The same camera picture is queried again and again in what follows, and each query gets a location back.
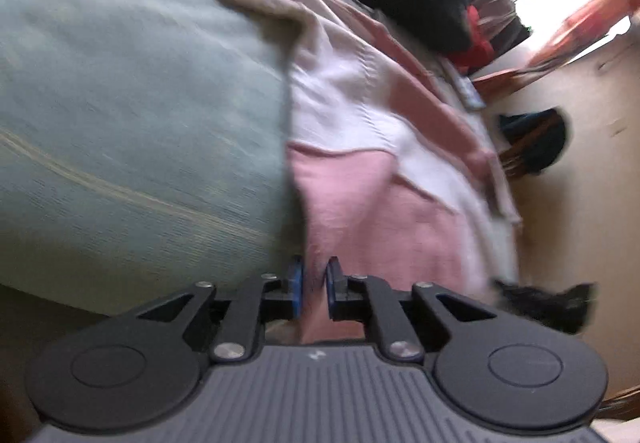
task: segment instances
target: silver bolt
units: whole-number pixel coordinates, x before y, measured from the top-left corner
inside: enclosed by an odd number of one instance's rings
[[[233,342],[224,342],[216,346],[213,354],[223,360],[237,360],[244,356],[244,347]]]
[[[420,354],[420,347],[406,340],[399,340],[389,346],[389,352],[399,358],[413,358]]]

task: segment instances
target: ribbed gray surface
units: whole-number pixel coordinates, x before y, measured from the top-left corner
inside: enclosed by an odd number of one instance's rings
[[[372,347],[265,347],[246,365],[216,368],[185,409],[125,435],[45,427],[33,443],[506,443],[452,412],[420,369]],[[589,429],[536,443],[604,443]]]

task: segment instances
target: pink and white cloth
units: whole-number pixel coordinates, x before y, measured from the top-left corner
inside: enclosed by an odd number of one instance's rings
[[[307,222],[302,340],[358,333],[331,324],[332,255],[348,274],[460,293],[495,267],[485,195],[517,213],[495,152],[440,101],[431,75],[385,27],[338,0],[229,0],[303,25],[290,64],[290,167]]]

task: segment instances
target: wooden floor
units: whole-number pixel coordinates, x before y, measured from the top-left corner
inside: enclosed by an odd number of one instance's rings
[[[520,274],[556,290],[598,283],[584,340],[609,366],[610,394],[640,384],[640,47],[632,38],[618,37],[490,109],[560,106],[570,117],[562,159],[513,185],[524,219]]]

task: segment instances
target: triangular cutout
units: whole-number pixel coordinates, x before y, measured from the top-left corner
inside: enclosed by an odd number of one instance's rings
[[[170,302],[139,315],[138,318],[155,322],[172,322],[192,298],[193,295],[181,295]]]
[[[476,322],[495,318],[493,313],[474,307],[451,295],[437,295],[437,298],[459,322]]]

